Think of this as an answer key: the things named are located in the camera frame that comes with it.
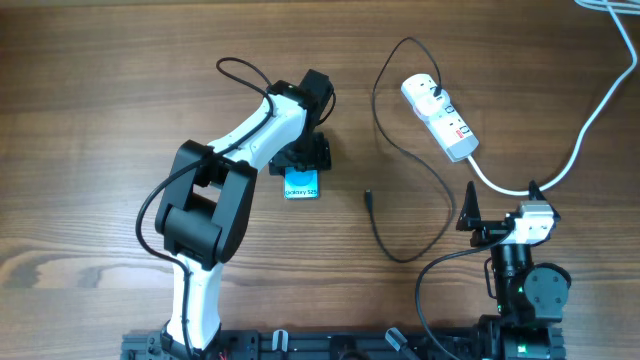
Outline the Galaxy smartphone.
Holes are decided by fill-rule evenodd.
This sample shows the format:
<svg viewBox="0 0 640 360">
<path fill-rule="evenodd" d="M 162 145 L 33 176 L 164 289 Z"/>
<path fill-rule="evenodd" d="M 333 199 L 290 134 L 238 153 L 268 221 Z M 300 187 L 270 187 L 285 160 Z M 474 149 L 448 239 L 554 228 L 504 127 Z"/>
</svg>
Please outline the Galaxy smartphone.
<svg viewBox="0 0 640 360">
<path fill-rule="evenodd" d="M 318 197 L 317 170 L 297 171 L 293 167 L 285 169 L 284 198 L 286 200 L 317 199 Z"/>
</svg>

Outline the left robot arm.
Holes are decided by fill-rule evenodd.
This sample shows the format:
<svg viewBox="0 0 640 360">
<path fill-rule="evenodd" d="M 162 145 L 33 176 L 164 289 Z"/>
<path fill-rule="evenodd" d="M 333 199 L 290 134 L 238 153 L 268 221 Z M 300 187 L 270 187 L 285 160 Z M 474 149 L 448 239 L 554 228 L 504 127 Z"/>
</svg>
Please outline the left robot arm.
<svg viewBox="0 0 640 360">
<path fill-rule="evenodd" d="M 328 141 L 316 129 L 335 102 L 330 78 L 310 70 L 299 84 L 278 81 L 263 96 L 228 135 L 181 145 L 162 187 L 155 228 L 175 265 L 161 344 L 174 358 L 207 359 L 217 346 L 222 272 L 246 233 L 259 172 L 315 176 L 331 167 Z"/>
</svg>

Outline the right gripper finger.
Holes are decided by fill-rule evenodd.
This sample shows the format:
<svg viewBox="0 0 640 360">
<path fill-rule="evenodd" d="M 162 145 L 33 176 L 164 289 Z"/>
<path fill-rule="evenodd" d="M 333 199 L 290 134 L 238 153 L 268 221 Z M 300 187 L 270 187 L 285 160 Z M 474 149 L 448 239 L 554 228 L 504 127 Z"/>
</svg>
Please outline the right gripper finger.
<svg viewBox="0 0 640 360">
<path fill-rule="evenodd" d="M 560 214 L 557 212 L 557 210 L 548 202 L 548 200 L 544 197 L 540 187 L 537 185 L 537 183 L 534 180 L 531 180 L 529 182 L 528 185 L 528 198 L 530 200 L 535 200 L 535 201 L 543 201 L 545 202 L 547 205 L 550 206 L 552 212 L 553 212 L 553 219 L 555 221 L 560 221 L 561 220 L 561 216 Z"/>
<path fill-rule="evenodd" d="M 473 181 L 467 183 L 464 203 L 456 223 L 457 230 L 477 230 L 481 228 L 481 213 Z"/>
</svg>

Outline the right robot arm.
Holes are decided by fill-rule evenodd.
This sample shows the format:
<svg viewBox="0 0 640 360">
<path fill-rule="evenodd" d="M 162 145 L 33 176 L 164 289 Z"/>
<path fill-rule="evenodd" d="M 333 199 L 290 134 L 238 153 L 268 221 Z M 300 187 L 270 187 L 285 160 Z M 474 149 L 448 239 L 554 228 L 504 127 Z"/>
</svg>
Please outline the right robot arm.
<svg viewBox="0 0 640 360">
<path fill-rule="evenodd" d="M 567 357 L 562 330 L 563 308 L 572 284 L 570 274 L 553 263 L 536 264 L 532 249 L 547 242 L 561 216 L 535 182 L 528 198 L 502 220 L 481 218 L 475 185 L 467 184 L 456 224 L 470 231 L 470 246 L 486 249 L 485 280 L 498 314 L 483 315 L 474 326 L 476 359 L 551 359 Z"/>
</svg>

